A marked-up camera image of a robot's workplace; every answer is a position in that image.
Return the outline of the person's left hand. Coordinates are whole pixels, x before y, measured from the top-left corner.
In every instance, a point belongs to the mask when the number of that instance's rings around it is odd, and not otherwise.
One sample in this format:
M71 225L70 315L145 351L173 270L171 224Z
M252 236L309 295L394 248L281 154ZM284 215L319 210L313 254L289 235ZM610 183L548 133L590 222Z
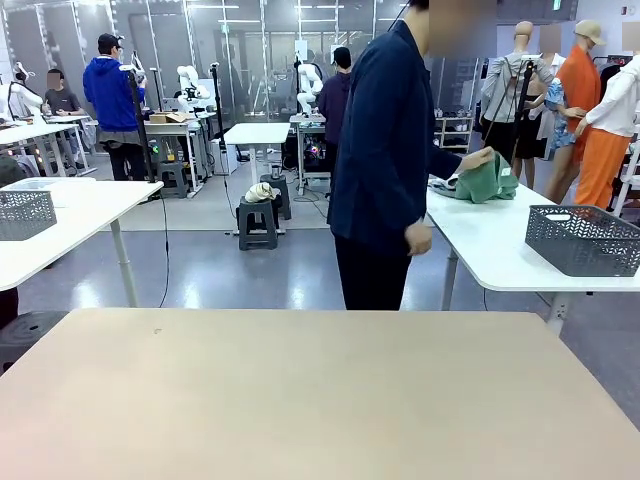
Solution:
M457 169L457 173L461 173L468 170L478 168L487 162L490 162L495 157L495 151L492 147L485 147L476 152L470 153L461 158L461 162Z

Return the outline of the person's right hand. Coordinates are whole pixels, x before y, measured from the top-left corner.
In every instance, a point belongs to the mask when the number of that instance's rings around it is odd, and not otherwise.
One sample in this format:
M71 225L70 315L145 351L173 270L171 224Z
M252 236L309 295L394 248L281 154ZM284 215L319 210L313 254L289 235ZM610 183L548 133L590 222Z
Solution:
M432 248L432 229L423 220L408 226L404 236L410 256L423 255Z

